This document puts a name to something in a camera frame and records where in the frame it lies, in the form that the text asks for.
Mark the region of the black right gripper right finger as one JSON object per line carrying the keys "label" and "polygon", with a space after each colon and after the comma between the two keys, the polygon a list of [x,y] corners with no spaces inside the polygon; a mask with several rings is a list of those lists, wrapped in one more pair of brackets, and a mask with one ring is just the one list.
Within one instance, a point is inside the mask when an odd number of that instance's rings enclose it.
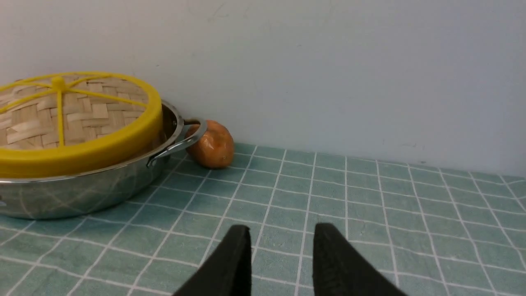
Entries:
{"label": "black right gripper right finger", "polygon": [[314,228],[313,287],[316,296],[404,296],[331,223]]}

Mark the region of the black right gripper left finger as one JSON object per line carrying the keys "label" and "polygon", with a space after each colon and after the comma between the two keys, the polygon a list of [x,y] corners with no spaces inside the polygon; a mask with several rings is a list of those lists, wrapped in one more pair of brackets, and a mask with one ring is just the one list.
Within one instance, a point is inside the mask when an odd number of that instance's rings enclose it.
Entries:
{"label": "black right gripper left finger", "polygon": [[251,288],[251,236],[247,226],[237,224],[174,295],[250,296]]}

